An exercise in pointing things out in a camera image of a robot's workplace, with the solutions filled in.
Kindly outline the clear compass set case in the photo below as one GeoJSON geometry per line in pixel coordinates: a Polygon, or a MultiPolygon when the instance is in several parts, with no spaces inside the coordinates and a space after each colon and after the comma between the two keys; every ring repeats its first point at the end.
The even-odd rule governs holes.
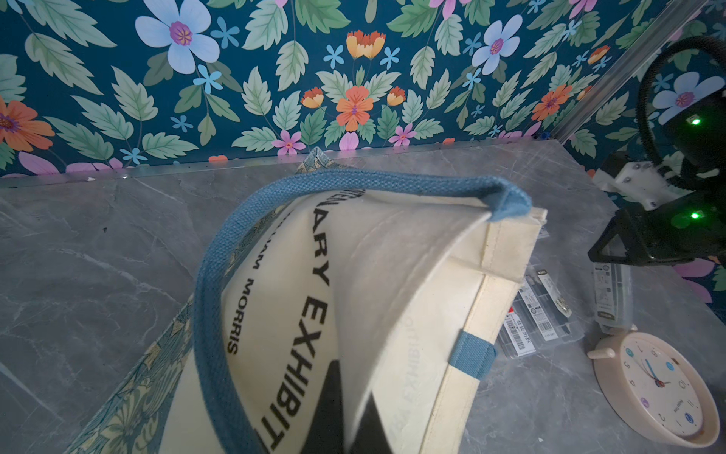
{"type": "Polygon", "coordinates": [[[497,338],[499,350],[509,359],[523,359],[537,350],[516,311],[511,308],[497,338]]]}
{"type": "Polygon", "coordinates": [[[529,313],[531,314],[531,318],[533,319],[535,325],[540,331],[540,334],[542,335],[545,342],[552,342],[559,339],[559,336],[557,332],[554,329],[554,326],[552,325],[552,322],[546,315],[546,312],[542,305],[540,304],[539,300],[537,299],[537,296],[535,295],[531,285],[529,285],[528,281],[524,281],[523,285],[519,291],[520,296],[522,297],[527,309],[529,310],[529,313]]]}
{"type": "Polygon", "coordinates": [[[627,333],[633,326],[633,281],[625,265],[594,263],[596,320],[607,335],[627,333]]]}
{"type": "Polygon", "coordinates": [[[573,306],[557,287],[551,273],[542,265],[534,266],[531,271],[532,288],[544,313],[548,316],[558,338],[559,344],[574,344],[582,339],[583,330],[573,306]]]}

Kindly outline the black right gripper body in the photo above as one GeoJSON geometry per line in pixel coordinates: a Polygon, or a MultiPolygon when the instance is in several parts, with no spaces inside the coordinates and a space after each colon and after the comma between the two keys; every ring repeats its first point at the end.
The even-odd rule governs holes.
{"type": "Polygon", "coordinates": [[[725,258],[725,194],[694,192],[654,210],[616,211],[588,252],[595,263],[635,267],[725,258]]]}

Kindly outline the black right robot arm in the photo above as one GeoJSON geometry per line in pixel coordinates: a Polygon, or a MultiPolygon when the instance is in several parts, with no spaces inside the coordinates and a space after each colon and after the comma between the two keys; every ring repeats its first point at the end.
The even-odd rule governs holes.
{"type": "Polygon", "coordinates": [[[670,92],[652,94],[665,63],[699,50],[725,66],[725,43],[712,37],[675,43],[648,67],[637,92],[635,118],[646,160],[611,154],[594,181],[635,203],[609,221],[588,257],[594,263],[635,267],[676,265],[725,254],[725,82],[676,79],[670,92]]]}

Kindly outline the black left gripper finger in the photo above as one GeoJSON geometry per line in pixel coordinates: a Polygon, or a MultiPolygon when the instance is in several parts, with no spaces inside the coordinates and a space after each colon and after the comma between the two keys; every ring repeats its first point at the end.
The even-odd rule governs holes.
{"type": "Polygon", "coordinates": [[[302,454],[344,452],[340,362],[331,361],[302,454]]]}

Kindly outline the cream floral canvas tote bag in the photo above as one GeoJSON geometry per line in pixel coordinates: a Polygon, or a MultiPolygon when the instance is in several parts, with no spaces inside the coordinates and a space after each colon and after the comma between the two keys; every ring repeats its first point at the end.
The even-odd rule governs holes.
{"type": "Polygon", "coordinates": [[[217,233],[181,314],[73,453],[301,453],[331,361],[343,453],[455,453],[546,222],[497,177],[315,149],[217,233]]]}

